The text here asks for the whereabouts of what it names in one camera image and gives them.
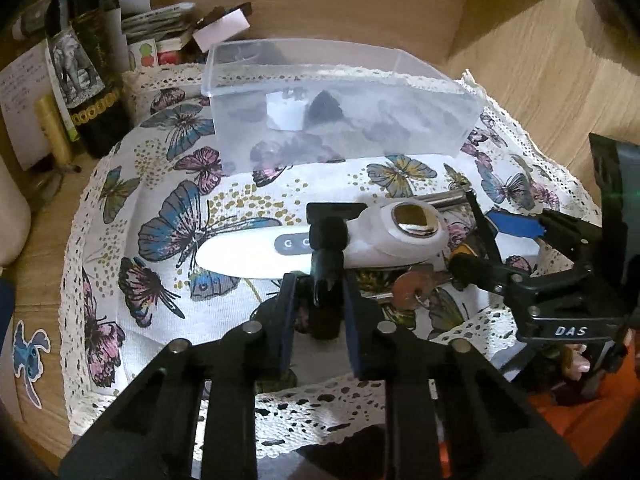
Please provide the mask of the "black gold cosmetic tube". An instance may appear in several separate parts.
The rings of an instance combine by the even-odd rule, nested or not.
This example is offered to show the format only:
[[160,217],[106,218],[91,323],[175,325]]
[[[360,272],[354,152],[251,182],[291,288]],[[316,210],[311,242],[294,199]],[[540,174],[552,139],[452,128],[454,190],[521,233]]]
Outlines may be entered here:
[[454,256],[458,255],[467,255],[474,258],[484,258],[483,252],[478,250],[477,248],[469,245],[469,244],[461,244],[458,247],[454,248],[452,252],[450,252],[450,258],[454,258]]

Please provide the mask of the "small dark butterfly clip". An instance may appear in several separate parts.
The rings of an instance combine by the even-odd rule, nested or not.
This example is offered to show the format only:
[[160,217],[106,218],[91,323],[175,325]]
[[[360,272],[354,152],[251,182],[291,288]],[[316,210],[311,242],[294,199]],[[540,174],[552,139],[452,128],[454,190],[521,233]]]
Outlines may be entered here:
[[309,104],[306,110],[305,126],[332,124],[332,122],[339,122],[344,118],[340,103],[332,94],[323,90]]

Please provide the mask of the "small white cube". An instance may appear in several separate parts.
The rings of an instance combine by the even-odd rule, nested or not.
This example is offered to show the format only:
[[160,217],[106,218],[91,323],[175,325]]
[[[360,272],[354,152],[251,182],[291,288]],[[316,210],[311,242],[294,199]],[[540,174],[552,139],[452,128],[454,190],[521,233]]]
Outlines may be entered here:
[[300,131],[305,125],[308,100],[294,94],[271,92],[266,95],[267,127],[278,131]]

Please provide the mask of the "silver metal pen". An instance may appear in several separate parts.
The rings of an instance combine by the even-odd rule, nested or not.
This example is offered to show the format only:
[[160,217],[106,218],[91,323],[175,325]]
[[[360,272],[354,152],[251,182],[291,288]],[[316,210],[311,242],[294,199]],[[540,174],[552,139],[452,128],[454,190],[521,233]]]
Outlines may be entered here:
[[425,202],[436,209],[456,208],[469,203],[468,195],[471,193],[471,190],[456,188],[455,190],[447,192],[427,195],[422,198],[422,202]]

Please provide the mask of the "blue turtle sticker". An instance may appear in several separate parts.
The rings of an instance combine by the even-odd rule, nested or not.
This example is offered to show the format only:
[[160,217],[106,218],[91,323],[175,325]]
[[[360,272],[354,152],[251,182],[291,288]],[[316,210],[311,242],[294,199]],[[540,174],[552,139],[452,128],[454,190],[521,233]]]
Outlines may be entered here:
[[12,347],[14,376],[23,378],[26,396],[37,410],[42,409],[42,402],[34,387],[44,371],[41,353],[50,351],[51,341],[45,330],[40,328],[27,339],[24,321],[16,322]]

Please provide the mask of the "butterfly print lace cloth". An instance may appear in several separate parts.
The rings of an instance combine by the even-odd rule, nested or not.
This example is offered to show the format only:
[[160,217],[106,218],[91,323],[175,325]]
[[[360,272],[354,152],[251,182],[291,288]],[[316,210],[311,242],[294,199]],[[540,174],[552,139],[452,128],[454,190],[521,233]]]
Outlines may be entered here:
[[[221,174],[212,112],[194,84],[139,96],[138,119],[90,177],[68,240],[61,286],[61,360],[70,431],[82,436],[169,341],[220,338],[276,296],[275,278],[202,270],[198,246],[229,230],[306,228],[311,202],[426,197],[472,184],[484,211],[543,209],[601,223],[600,208],[564,167],[486,96],[468,70],[459,80],[485,104],[456,157],[396,155],[335,164]],[[493,358],[516,345],[515,323],[491,292],[450,284],[416,313],[383,304],[386,318],[424,339],[454,335]],[[357,382],[344,335],[322,344],[296,336],[286,386],[256,399],[258,457],[344,441],[382,424],[382,382]]]

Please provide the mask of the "clear plastic storage box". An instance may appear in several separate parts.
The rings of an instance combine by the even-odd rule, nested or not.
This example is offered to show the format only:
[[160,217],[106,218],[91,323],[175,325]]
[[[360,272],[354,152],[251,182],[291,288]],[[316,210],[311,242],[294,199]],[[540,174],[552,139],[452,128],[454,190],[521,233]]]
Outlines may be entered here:
[[[267,127],[266,95],[308,105],[326,90],[345,118],[300,131]],[[233,172],[386,155],[458,154],[481,98],[399,49],[321,39],[217,44],[202,81],[215,148]]]

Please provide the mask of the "cream pillar candle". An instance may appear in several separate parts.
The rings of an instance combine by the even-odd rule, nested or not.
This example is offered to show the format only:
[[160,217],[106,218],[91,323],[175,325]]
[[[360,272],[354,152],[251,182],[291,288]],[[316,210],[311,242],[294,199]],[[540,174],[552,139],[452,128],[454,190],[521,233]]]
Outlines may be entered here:
[[32,225],[32,212],[4,160],[0,162],[0,261],[2,268],[22,252]]

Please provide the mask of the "dark wine bottle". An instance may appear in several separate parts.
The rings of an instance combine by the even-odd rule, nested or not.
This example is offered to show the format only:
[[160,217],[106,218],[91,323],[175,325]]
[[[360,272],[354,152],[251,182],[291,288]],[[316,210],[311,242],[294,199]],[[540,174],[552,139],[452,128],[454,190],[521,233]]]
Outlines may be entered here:
[[130,131],[102,0],[51,0],[44,28],[70,120],[88,154],[101,158]]

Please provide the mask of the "white small box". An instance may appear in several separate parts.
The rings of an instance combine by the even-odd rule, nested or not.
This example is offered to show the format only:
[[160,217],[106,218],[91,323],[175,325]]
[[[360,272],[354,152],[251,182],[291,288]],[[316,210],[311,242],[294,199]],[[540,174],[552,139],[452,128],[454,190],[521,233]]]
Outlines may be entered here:
[[248,18],[252,13],[250,2],[230,9],[216,6],[195,24],[193,39],[196,45],[205,53],[211,47],[241,35],[250,29]]

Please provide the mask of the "handwritten white note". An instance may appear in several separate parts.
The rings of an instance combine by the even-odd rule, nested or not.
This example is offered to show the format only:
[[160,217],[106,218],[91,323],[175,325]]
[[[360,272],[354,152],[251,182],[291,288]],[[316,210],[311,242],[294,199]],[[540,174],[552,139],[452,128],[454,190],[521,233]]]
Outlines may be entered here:
[[45,46],[40,41],[1,71],[2,117],[23,170],[29,170],[51,153],[35,111],[35,102],[52,92]]

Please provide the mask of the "stack of papers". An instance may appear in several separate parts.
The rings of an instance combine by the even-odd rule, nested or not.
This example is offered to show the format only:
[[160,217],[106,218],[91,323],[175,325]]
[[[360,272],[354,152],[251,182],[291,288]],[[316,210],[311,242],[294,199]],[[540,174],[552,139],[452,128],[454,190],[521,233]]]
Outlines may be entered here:
[[192,39],[193,2],[154,8],[151,0],[103,0],[107,36],[119,73],[182,62]]

